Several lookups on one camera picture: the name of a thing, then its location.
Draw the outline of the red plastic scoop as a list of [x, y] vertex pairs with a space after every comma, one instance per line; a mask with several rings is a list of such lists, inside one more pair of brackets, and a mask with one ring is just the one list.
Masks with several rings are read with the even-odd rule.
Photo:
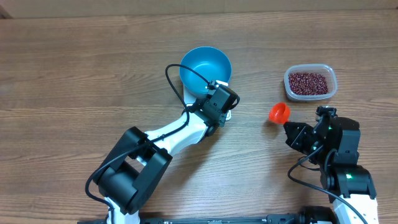
[[284, 124], [289, 121], [290, 108], [286, 103], [275, 104], [269, 112], [269, 121], [275, 124]]

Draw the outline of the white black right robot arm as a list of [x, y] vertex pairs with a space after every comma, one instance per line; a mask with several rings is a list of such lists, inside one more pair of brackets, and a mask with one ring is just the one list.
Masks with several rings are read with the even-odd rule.
[[309, 161], [320, 171], [320, 186], [294, 182], [327, 194], [332, 208], [303, 207], [296, 223], [378, 223], [376, 188], [370, 172], [358, 164], [359, 123], [337, 116], [319, 117], [315, 126], [286, 122], [286, 143], [301, 152], [297, 166]]

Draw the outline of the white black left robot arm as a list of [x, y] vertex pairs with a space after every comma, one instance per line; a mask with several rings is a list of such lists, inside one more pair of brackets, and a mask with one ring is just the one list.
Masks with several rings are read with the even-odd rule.
[[224, 126], [231, 110], [210, 100], [188, 105], [179, 119], [153, 131], [129, 128], [87, 180], [108, 206], [107, 223], [139, 223], [139, 210], [153, 194], [173, 156]]

